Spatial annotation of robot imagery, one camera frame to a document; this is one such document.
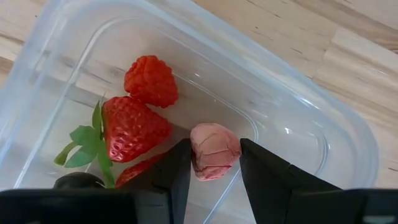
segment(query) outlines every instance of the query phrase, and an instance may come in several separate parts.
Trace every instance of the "strawberry leaf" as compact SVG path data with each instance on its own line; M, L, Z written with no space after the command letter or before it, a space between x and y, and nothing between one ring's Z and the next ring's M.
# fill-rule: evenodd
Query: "strawberry leaf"
M95 145L89 144L82 146L74 155L69 158L68 162L65 164L66 168L81 167L87 165L93 161L97 156L97 149Z
M71 142L67 146L65 146L65 148L62 149L60 154L58 154L56 156L56 158L54 159L54 163L56 165L60 165L60 166L65 165L65 162L67 161L69 152L72 149L74 149L76 146L77 146L77 144L75 142Z
M106 153L104 141L98 141L98 163L105 177L106 187L114 188L114 177L111 172L112 161Z
M82 125L69 134L72 141L78 144L79 146L84 146L86 144L89 144L94 135L96 135L96 132L93 127L82 126Z
M104 104L105 95L106 95L106 92L104 92L104 95L102 95L102 98L101 98L101 100L99 101L99 105L103 105L103 104Z
M102 127L102 116L101 116L101 107L100 107L100 102L98 102L95 105L94 112L93 112L93 127L97 131L97 133L101 133L101 127Z

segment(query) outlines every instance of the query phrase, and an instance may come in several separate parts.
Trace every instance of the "pink object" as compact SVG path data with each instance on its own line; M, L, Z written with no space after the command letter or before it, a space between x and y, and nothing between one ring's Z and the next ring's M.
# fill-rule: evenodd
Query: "pink object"
M238 137L215 123L198 124L191 131L192 164L200 181L224 176L242 154Z

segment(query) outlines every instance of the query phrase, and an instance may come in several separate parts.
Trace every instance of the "plastic container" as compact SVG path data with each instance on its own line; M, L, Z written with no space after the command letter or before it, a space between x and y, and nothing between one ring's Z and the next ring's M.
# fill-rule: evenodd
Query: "plastic container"
M125 71L149 54L173 68L180 92L175 106L155 108L175 131L152 153L198 123L216 122L339 187L374 183L377 145L366 123L194 3L53 0L2 90L0 189L51 187L76 170L101 176L96 164L64 169L52 161L68 144L68 133L90 124L104 93L126 95ZM209 222L230 188L245 195L233 185L238 178L238 165L220 180L192 178L185 221Z

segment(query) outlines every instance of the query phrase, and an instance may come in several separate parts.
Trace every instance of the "light wood surface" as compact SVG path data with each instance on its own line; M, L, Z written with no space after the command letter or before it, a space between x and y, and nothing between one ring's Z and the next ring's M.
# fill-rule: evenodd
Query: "light wood surface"
M45 2L0 2L0 85ZM397 1L195 2L296 67L360 114L369 123L380 148L376 187L398 187ZM239 197L227 198L227 202L248 203L246 198ZM221 207L214 223L231 218L233 208L229 205ZM235 214L233 220L230 223L253 222L249 211Z

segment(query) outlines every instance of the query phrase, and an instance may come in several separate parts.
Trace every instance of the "red raspberry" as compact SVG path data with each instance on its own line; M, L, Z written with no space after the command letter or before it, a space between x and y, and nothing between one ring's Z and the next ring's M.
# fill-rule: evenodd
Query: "red raspberry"
M103 105L104 137L109 158L129 162L166 140L169 122L129 97L114 97Z
M166 108L178 100L172 69L154 55L141 56L124 77L124 89L141 103Z

